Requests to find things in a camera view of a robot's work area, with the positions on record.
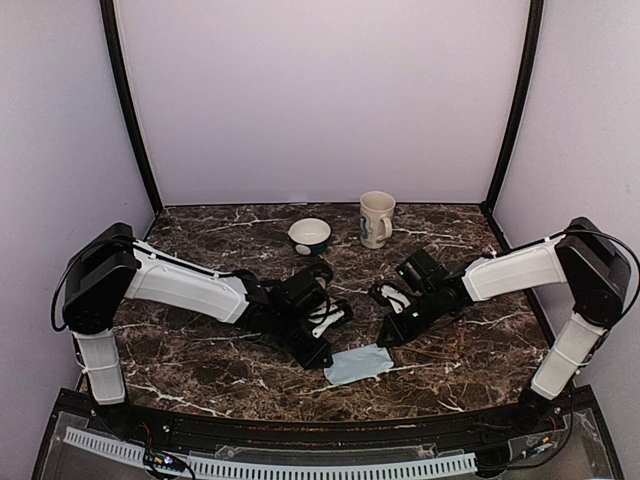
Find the black checkered glasses case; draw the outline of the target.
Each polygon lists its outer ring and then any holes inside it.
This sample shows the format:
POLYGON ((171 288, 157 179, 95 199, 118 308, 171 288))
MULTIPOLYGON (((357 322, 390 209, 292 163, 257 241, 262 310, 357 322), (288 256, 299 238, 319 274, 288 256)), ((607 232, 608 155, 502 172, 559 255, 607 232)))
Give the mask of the black checkered glasses case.
POLYGON ((315 279, 323 288, 333 279, 333 270, 323 262, 314 263, 302 269, 302 271, 315 279))

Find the left black frame post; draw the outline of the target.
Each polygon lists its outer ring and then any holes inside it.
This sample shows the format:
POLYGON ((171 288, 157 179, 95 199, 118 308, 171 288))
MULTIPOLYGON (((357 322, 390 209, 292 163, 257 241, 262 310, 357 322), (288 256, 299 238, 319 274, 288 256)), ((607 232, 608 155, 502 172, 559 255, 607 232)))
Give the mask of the left black frame post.
POLYGON ((127 75, 124 52, 116 18, 116 4, 112 0, 99 1, 101 18, 106 40, 112 75, 129 137, 134 159, 140 174, 146 196, 155 216, 164 209, 160 192, 155 181, 149 156, 144 145, 143 135, 138 121, 136 107, 127 75))

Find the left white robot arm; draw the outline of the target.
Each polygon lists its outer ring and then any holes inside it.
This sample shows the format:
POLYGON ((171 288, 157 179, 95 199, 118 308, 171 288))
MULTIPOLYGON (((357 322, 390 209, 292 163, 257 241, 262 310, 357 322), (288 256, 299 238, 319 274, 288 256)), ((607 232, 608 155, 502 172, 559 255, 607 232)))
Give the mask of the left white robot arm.
POLYGON ((171 257, 115 223, 67 263, 53 293, 52 328, 69 330, 101 417, 120 436, 141 427, 127 391, 113 319, 125 299, 161 303, 279 340, 305 369, 331 365, 331 346, 305 323, 316 310, 328 317, 331 269, 315 264, 285 280, 262 280, 246 269, 221 272, 171 257))

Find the right black frame post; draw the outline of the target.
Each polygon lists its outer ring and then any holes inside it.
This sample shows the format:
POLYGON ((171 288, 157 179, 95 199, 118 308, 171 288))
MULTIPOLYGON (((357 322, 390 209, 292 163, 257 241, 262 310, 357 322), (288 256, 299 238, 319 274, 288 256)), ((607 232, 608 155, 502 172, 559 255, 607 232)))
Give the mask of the right black frame post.
POLYGON ((542 27, 544 0, 529 2, 525 36, 511 107, 489 189, 481 206, 492 215, 504 185, 521 125, 542 27))

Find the black frame post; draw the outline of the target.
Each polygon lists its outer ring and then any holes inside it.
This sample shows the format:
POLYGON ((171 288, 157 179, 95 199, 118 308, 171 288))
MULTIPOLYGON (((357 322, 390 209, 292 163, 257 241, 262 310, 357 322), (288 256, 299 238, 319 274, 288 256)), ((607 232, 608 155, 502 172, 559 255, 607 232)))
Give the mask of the black frame post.
POLYGON ((146 196, 155 216, 164 209, 160 192, 155 181, 149 156, 144 145, 143 135, 138 121, 136 107, 127 75, 124 52, 116 18, 116 4, 112 0, 99 1, 101 18, 106 40, 112 75, 129 137, 134 159, 140 174, 146 196))
POLYGON ((481 206, 492 215, 504 185, 521 125, 542 27, 544 0, 529 2, 525 36, 511 107, 489 189, 481 206))

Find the white and navy bowl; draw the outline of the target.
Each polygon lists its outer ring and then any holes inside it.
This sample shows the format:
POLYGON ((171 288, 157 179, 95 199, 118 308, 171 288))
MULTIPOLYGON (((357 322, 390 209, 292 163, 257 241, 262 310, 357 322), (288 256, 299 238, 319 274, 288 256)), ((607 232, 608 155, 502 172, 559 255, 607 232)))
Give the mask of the white and navy bowl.
POLYGON ((318 218, 304 218, 293 223, 288 237, 294 251, 302 256, 319 256, 329 245, 332 229, 328 223, 318 218))

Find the white seahorse mug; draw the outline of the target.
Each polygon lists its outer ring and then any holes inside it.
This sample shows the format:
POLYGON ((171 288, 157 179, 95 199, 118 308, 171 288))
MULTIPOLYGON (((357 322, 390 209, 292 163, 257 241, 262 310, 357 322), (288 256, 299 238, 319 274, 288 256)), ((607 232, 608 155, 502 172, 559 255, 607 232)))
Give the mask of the white seahorse mug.
POLYGON ((386 192, 370 191, 360 197, 360 240, 369 249, 383 248, 393 233, 396 201, 386 192))

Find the light blue cloth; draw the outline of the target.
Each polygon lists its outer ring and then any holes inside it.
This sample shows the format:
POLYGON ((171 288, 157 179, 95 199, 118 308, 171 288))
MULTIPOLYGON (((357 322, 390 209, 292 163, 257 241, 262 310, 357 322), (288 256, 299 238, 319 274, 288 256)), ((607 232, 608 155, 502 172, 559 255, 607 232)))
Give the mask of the light blue cloth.
POLYGON ((370 344, 332 355, 332 365, 324 369, 331 385, 345 385, 376 377, 394 367, 386 348, 370 344))

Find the black front rail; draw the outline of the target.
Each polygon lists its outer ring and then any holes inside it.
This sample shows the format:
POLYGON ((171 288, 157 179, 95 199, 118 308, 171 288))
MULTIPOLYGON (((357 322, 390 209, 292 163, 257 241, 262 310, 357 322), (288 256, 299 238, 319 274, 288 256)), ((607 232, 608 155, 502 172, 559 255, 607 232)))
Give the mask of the black front rail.
POLYGON ((512 425, 513 404, 484 410, 364 422, 276 422, 218 418, 158 410, 126 403, 91 412, 87 394, 60 390, 40 445, 44 456, 61 439, 64 414, 115 438, 142 441, 184 453, 213 451, 224 445, 275 449, 375 449, 434 444, 439 450, 488 451, 505 447, 522 431, 512 425))

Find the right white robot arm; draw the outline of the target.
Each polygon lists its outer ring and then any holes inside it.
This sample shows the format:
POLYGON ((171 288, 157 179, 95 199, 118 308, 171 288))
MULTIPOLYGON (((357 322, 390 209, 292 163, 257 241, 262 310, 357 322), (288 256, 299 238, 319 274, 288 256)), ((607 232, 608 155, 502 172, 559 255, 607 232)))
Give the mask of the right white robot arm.
POLYGON ((376 343, 405 345, 439 318, 475 303, 551 284, 568 285, 571 314, 548 354, 533 374, 534 394, 516 405, 510 424, 521 434, 534 432, 549 416, 546 402, 559 396, 589 362, 612 328, 639 297, 631 277, 639 272, 638 255, 618 238, 578 217, 561 232, 494 256, 481 256, 449 271, 426 250, 418 249, 396 269, 408 286, 408 304, 379 294, 392 307, 376 343))

